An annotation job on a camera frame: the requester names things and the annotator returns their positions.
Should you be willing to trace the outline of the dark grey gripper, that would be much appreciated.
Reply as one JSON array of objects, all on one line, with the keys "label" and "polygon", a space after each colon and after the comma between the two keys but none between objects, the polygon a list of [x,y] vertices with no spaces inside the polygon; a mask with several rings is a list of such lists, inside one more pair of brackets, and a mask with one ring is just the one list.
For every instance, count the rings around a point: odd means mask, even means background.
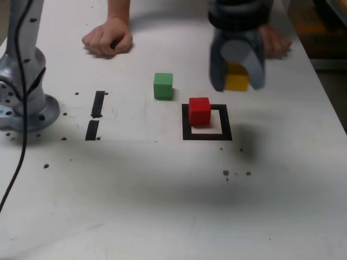
[{"label": "dark grey gripper", "polygon": [[257,30],[232,32],[215,29],[210,47],[209,78],[217,92],[223,92],[227,65],[241,66],[253,89],[265,86],[265,48]]}]

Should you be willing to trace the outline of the person's right hand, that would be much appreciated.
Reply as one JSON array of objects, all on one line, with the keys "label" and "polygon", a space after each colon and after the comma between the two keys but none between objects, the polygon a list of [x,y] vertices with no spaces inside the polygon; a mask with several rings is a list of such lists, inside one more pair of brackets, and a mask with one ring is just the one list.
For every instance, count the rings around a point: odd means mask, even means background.
[{"label": "person's right hand", "polygon": [[132,48],[133,37],[128,21],[121,18],[108,18],[82,38],[85,49],[99,57],[115,57],[128,53]]}]

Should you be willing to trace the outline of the person's left hand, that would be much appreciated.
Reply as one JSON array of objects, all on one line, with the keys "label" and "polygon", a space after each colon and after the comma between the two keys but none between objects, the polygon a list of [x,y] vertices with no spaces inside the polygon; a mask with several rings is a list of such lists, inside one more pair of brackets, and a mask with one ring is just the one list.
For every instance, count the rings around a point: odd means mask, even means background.
[{"label": "person's left hand", "polygon": [[292,41],[269,25],[263,25],[259,32],[264,42],[265,54],[269,59],[281,59],[290,51]]}]

